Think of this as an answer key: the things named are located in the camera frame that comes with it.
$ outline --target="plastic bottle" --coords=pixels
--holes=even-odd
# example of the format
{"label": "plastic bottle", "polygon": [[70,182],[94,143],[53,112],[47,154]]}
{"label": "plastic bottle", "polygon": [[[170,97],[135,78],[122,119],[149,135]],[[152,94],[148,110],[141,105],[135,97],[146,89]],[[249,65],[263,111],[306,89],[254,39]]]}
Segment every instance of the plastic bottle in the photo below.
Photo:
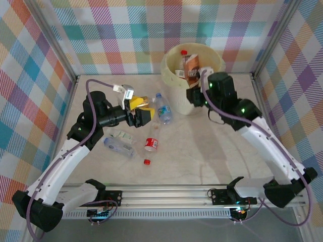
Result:
{"label": "plastic bottle", "polygon": [[161,125],[159,122],[152,121],[150,130],[146,139],[145,144],[145,157],[144,157],[144,164],[150,165],[151,158],[154,155],[154,153],[157,151],[158,148],[158,139],[159,139],[159,133],[160,133]]}
{"label": "plastic bottle", "polygon": [[136,154],[134,148],[132,148],[130,144],[122,142],[117,138],[105,137],[102,139],[102,141],[104,143],[104,146],[106,146],[107,148],[112,149],[125,156],[128,156],[129,158],[134,157]]}
{"label": "plastic bottle", "polygon": [[160,93],[156,94],[156,109],[158,112],[158,117],[164,125],[168,125],[173,120],[173,114],[170,106],[165,98],[161,96]]}

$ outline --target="beige bin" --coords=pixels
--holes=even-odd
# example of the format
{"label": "beige bin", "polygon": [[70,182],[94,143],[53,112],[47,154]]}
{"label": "beige bin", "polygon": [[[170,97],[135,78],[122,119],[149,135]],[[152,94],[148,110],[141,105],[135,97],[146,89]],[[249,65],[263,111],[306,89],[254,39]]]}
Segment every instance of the beige bin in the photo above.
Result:
{"label": "beige bin", "polygon": [[161,66],[161,78],[167,86],[166,95],[171,108],[184,115],[195,114],[201,108],[194,108],[186,98],[186,89],[189,88],[186,80],[177,77],[174,73],[179,68],[182,56],[181,51],[188,54],[198,54],[200,67],[212,67],[214,72],[225,70],[225,63],[219,54],[212,48],[197,43],[180,44],[165,54]]}

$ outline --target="brown package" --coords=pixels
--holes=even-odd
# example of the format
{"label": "brown package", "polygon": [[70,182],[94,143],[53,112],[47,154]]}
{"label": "brown package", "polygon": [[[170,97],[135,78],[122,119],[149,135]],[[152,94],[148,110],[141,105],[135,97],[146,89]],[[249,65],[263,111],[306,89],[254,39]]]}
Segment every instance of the brown package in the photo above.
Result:
{"label": "brown package", "polygon": [[185,78],[190,87],[193,87],[198,82],[197,72],[200,69],[200,64],[197,54],[187,55],[184,57]]}

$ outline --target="water bottle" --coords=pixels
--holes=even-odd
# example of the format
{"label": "water bottle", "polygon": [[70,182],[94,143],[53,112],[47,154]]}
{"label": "water bottle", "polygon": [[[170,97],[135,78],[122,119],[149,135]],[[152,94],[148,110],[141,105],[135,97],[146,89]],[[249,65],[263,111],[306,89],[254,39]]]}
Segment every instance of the water bottle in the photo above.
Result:
{"label": "water bottle", "polygon": [[168,125],[172,122],[173,115],[170,106],[168,105],[167,100],[163,98],[160,93],[156,94],[156,109],[158,117],[163,124]]}

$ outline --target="red label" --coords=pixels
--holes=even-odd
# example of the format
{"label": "red label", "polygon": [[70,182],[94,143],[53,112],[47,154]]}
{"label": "red label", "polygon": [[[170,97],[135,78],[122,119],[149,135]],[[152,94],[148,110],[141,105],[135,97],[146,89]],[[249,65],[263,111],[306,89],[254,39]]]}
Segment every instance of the red label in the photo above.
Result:
{"label": "red label", "polygon": [[154,138],[147,138],[145,146],[149,146],[149,147],[153,147],[153,148],[157,149],[158,140],[154,139]]}

